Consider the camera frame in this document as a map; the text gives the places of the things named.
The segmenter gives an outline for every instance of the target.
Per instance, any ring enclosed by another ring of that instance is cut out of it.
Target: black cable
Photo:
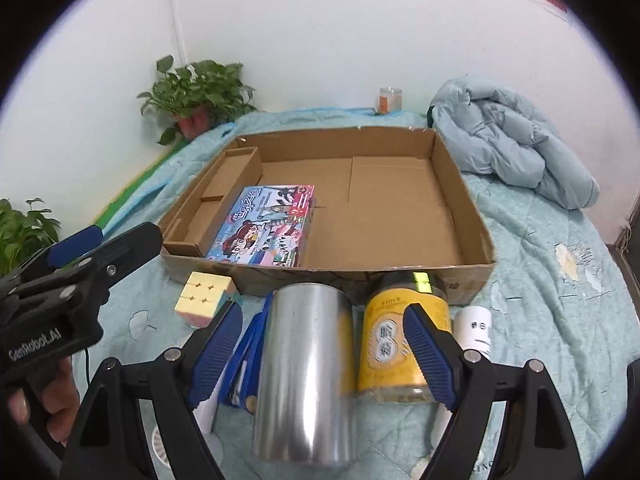
[[[89,387],[91,379],[89,377],[89,349],[84,349],[84,376],[86,378],[86,387]]]

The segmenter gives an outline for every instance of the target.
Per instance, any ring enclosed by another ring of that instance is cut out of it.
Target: human hand
[[[44,409],[51,414],[47,422],[47,431],[53,440],[66,446],[71,426],[80,408],[80,395],[74,381],[71,357],[58,362],[54,379],[45,386],[38,397]],[[29,405],[22,389],[9,397],[7,405],[17,424],[22,425],[29,421]]]

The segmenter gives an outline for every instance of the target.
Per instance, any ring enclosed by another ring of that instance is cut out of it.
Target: rubik's cube
[[[174,310],[191,326],[202,328],[227,300],[239,300],[236,285],[230,277],[192,272]]]

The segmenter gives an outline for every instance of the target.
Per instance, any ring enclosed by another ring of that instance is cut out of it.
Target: yellow jar
[[[364,313],[358,394],[376,401],[433,400],[402,330],[407,306],[420,303],[440,330],[451,332],[442,280],[426,272],[388,274]]]

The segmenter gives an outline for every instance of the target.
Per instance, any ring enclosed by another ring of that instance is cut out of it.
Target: folded down jacket
[[[600,188],[555,126],[527,98],[484,78],[450,79],[431,102],[433,126],[462,171],[495,173],[566,209],[590,207]]]

